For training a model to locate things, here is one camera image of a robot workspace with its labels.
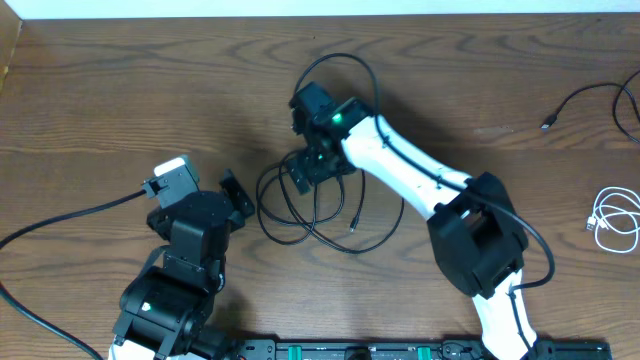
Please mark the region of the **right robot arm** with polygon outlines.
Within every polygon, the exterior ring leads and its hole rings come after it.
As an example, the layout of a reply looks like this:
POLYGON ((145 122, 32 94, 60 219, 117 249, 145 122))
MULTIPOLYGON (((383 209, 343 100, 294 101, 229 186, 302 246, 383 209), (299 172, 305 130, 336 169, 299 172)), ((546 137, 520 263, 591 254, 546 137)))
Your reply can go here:
POLYGON ((366 103, 338 104, 314 82, 296 90, 289 106, 292 129, 306 141, 286 165, 298 191, 357 170, 376 177, 425 219, 436 263, 472 299, 489 353, 531 356, 537 335, 519 288, 528 239, 502 182, 440 163, 366 103))

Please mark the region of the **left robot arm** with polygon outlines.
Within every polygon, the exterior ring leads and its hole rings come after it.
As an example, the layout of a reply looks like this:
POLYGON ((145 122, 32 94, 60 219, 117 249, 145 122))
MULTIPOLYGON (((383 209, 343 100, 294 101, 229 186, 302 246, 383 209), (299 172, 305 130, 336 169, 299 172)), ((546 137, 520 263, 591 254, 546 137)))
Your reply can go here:
POLYGON ((230 235, 255 212, 230 170, 220 186, 201 190, 184 165, 143 183, 159 201, 147 224, 167 243, 149 255, 121 296, 110 358, 169 359, 194 351, 226 284, 230 235))

